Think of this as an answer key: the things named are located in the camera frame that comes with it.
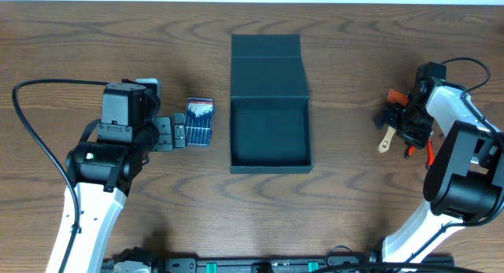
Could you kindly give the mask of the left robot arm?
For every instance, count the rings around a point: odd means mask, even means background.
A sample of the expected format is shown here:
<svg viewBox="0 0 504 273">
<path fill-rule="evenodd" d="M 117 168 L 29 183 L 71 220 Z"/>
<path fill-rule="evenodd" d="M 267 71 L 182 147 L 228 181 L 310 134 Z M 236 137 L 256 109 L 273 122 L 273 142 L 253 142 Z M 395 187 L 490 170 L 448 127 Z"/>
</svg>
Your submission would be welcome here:
<svg viewBox="0 0 504 273">
<path fill-rule="evenodd" d="M 101 117 L 66 158 L 70 184 L 48 272 L 100 270 L 132 180 L 150 153 L 178 147 L 173 119 L 159 116 L 160 108 L 157 79 L 106 84 Z"/>
</svg>

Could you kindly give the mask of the red handled pliers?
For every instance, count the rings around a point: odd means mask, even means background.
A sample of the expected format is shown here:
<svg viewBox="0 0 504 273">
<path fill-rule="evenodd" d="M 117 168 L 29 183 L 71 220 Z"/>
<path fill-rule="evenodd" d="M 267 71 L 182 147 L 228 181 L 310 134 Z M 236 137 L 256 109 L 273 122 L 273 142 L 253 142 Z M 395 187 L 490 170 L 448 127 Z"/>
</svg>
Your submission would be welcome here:
<svg viewBox="0 0 504 273">
<path fill-rule="evenodd" d="M 417 147 L 411 145 L 411 144 L 408 144 L 407 145 L 407 148 L 405 150 L 405 153 L 404 153 L 404 157 L 406 159 L 410 159 L 410 157 L 413 155 L 414 151 L 417 150 Z M 428 142 L 427 142 L 427 145 L 426 145 L 426 150 L 427 150 L 427 155 L 428 155 L 428 159 L 427 159 L 427 162 L 425 164 L 425 167 L 427 169 L 429 169 L 433 162 L 434 162 L 434 159 L 435 159 L 435 154 L 434 154 L 434 149 L 433 149 L 433 145 L 432 145 L 432 140 L 429 139 Z"/>
</svg>

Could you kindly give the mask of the orange scraper wooden handle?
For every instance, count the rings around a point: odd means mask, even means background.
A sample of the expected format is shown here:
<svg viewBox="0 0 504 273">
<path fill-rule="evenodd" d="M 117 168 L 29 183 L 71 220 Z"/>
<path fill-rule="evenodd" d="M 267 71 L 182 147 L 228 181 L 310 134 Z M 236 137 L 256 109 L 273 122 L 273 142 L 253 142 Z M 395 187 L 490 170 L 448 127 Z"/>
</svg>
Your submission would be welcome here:
<svg viewBox="0 0 504 273">
<path fill-rule="evenodd" d="M 409 102 L 409 99 L 402 93 L 396 90 L 390 90 L 387 95 L 388 104 L 401 104 L 405 106 Z M 382 141 L 378 146 L 378 151 L 380 153 L 385 153 L 389 150 L 391 145 L 391 140 L 395 135 L 396 129 L 390 125 L 387 126 L 387 132 L 383 137 Z"/>
</svg>

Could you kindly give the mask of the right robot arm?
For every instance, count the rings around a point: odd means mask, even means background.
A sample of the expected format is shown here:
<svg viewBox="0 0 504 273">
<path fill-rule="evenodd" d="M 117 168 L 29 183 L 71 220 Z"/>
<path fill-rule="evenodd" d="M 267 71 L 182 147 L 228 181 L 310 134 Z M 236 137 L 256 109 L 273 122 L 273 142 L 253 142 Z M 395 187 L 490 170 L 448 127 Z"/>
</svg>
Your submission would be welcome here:
<svg viewBox="0 0 504 273">
<path fill-rule="evenodd" d="M 447 63 L 417 68 L 408 94 L 390 90 L 375 120 L 387 132 L 377 149 L 389 150 L 394 136 L 405 156 L 428 151 L 423 200 L 369 259 L 389 271 L 414 271 L 457 231 L 480 227 L 503 211 L 503 133 L 472 103 L 471 90 L 447 81 Z"/>
</svg>

